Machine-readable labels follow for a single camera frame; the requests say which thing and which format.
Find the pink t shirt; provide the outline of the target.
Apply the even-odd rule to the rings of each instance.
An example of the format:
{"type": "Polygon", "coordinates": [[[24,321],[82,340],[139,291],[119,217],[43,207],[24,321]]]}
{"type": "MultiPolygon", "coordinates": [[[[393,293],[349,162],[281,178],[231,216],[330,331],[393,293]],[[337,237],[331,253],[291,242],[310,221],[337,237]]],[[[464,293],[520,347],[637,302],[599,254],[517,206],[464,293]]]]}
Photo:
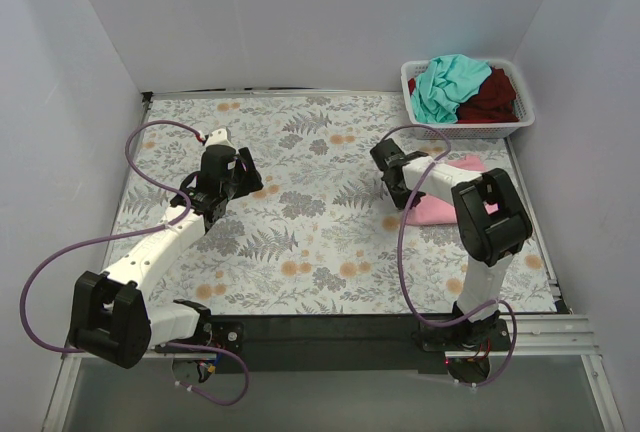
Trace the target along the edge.
{"type": "MultiPolygon", "coordinates": [[[[466,155],[461,159],[449,160],[447,164],[468,171],[486,171],[485,164],[481,158],[475,155],[466,155]]],[[[407,224],[410,226],[435,226],[456,223],[457,216],[454,207],[431,195],[422,196],[419,204],[414,206],[407,216],[407,224]]]]}

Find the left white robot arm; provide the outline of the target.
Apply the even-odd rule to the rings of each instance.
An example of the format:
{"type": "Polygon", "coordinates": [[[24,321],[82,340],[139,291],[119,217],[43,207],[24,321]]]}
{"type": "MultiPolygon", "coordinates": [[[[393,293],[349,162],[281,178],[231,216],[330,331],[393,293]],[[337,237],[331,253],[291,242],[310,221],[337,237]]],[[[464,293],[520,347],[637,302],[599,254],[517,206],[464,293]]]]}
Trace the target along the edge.
{"type": "Polygon", "coordinates": [[[175,190],[159,230],[103,272],[76,281],[69,343],[125,369],[156,346],[180,341],[193,352],[213,338],[210,310],[189,300],[153,307],[152,291],[180,256],[221,219],[228,203],[263,187],[251,152],[208,145],[198,171],[175,190]]]}

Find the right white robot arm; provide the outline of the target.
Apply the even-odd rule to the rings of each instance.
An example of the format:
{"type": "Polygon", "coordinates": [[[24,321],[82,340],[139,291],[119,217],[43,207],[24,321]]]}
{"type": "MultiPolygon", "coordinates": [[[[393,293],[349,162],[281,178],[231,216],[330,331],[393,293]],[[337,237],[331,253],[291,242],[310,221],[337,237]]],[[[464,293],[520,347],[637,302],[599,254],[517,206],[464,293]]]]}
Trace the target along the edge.
{"type": "Polygon", "coordinates": [[[514,257],[532,236],[530,217],[508,173],[494,168],[468,171],[440,163],[426,153],[403,152],[391,138],[371,150],[382,182],[394,205],[403,212],[397,240],[397,267],[402,295],[410,311],[425,326],[452,327],[454,341],[475,349],[489,336],[486,319],[499,312],[503,281],[514,257]],[[462,291],[454,303],[453,318],[429,321],[411,302],[403,268],[404,229],[409,212],[425,196],[451,205],[468,254],[462,291]]]}

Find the teal t shirt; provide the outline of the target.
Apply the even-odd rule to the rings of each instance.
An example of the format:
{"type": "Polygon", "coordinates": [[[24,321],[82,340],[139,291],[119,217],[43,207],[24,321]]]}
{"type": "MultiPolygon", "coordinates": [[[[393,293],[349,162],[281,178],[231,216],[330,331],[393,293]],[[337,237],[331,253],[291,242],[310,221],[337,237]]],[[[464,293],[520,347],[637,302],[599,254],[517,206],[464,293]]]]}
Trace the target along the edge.
{"type": "Polygon", "coordinates": [[[454,124],[459,107],[478,94],[491,75],[487,61],[462,54],[439,56],[415,77],[411,93],[414,117],[422,124],[454,124]]]}

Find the floral table mat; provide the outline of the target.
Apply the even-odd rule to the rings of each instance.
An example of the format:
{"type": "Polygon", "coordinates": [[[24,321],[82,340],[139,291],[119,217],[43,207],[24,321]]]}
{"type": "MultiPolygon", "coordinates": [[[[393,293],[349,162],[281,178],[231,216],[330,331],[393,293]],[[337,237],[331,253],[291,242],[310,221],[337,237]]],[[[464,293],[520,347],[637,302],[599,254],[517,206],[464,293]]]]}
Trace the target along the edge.
{"type": "MultiPolygon", "coordinates": [[[[397,267],[401,214],[371,148],[390,134],[405,151],[481,158],[510,170],[503,140],[425,140],[407,128],[401,96],[311,95],[164,98],[152,102],[116,219],[123,257],[136,231],[164,213],[167,186],[197,170],[194,131],[226,127],[248,147],[262,191],[232,201],[155,286],[150,304],[189,299],[217,314],[406,313],[397,267]]],[[[403,268],[414,307],[447,313],[461,292],[467,255],[453,225],[405,227],[403,268]]]]}

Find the white plastic basket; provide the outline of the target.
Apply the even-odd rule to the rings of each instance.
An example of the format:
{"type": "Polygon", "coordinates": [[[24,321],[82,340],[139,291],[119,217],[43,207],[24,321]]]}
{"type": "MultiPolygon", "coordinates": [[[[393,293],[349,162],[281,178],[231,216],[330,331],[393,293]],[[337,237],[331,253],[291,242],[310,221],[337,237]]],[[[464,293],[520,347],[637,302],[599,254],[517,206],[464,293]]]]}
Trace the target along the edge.
{"type": "MultiPolygon", "coordinates": [[[[502,139],[520,128],[528,127],[535,121],[535,107],[528,87],[516,66],[510,61],[497,57],[481,59],[497,69],[504,71],[513,86],[516,98],[513,101],[514,115],[517,122],[470,123],[470,124],[429,124],[449,139],[502,139]]],[[[429,64],[428,59],[408,61],[400,67],[400,81],[404,105],[409,121],[419,125],[411,103],[409,80],[424,72],[429,64]]]]}

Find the dark red t shirt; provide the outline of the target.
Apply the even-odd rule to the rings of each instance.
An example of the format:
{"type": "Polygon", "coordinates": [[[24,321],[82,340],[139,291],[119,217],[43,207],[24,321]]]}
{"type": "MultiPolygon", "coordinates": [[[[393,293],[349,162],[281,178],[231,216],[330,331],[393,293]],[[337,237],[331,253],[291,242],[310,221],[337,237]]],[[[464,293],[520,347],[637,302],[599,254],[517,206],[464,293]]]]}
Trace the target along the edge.
{"type": "MultiPolygon", "coordinates": [[[[458,111],[460,124],[517,122],[513,101],[516,93],[504,71],[491,67],[492,73],[481,85],[477,95],[463,103],[458,111]]],[[[415,78],[409,80],[410,94],[415,88],[415,78]]]]}

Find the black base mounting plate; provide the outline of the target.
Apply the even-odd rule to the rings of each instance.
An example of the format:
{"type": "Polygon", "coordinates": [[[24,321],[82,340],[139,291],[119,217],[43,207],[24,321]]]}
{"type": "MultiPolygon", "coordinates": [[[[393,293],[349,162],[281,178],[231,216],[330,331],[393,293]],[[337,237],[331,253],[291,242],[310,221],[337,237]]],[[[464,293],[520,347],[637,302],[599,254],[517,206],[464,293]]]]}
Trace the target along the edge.
{"type": "Polygon", "coordinates": [[[446,375],[447,353],[470,360],[470,381],[489,374],[491,352],[506,352],[504,320],[481,326],[428,328],[411,315],[292,315],[208,317],[194,336],[175,339],[166,353],[200,359],[206,346],[238,355],[252,372],[412,371],[446,375]]]}

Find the aluminium frame rail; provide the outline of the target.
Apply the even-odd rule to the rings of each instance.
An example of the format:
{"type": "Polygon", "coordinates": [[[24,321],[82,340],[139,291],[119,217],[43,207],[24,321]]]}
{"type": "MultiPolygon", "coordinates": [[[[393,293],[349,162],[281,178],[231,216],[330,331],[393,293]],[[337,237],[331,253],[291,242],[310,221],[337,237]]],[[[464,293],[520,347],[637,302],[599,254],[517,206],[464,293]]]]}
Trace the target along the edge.
{"type": "Polygon", "coordinates": [[[513,355],[489,353],[480,388],[412,371],[251,372],[221,365],[207,394],[190,354],[148,354],[124,370],[89,355],[64,360],[47,431],[620,431],[600,347],[580,315],[523,315],[513,355]]]}

